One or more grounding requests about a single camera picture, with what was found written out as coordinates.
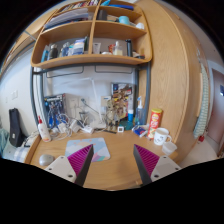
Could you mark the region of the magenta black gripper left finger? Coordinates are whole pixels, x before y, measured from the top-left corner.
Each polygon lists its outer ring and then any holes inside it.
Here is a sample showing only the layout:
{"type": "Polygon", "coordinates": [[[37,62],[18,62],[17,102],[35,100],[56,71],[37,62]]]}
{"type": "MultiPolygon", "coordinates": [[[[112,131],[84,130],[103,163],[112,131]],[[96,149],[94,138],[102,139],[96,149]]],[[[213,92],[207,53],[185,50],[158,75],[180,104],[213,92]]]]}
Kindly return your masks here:
{"type": "Polygon", "coordinates": [[[90,144],[68,157],[59,156],[46,168],[46,171],[75,183],[78,186],[83,186],[93,155],[93,145],[90,144]]]}

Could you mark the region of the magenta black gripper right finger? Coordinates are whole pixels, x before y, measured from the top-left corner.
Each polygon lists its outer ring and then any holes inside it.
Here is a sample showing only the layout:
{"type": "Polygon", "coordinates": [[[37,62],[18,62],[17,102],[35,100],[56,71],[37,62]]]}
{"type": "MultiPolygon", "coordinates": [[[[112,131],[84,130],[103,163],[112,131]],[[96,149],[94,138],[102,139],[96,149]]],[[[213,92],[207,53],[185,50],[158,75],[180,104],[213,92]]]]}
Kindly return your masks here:
{"type": "Polygon", "coordinates": [[[180,170],[180,167],[168,156],[159,157],[137,144],[134,145],[133,154],[143,186],[180,170]]]}

